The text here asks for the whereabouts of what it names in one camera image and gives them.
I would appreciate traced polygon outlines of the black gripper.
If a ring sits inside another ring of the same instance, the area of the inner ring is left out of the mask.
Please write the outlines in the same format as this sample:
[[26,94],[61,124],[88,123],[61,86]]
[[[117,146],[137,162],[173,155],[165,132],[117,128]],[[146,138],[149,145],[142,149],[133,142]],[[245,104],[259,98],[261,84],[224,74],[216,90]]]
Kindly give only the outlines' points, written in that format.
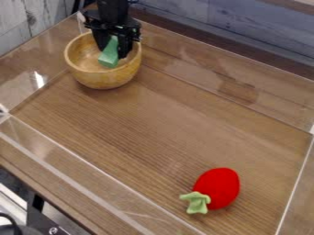
[[117,36],[117,55],[124,59],[132,41],[141,37],[141,24],[128,14],[138,0],[96,0],[96,9],[82,10],[84,26],[92,31],[98,50],[104,50],[112,36]]

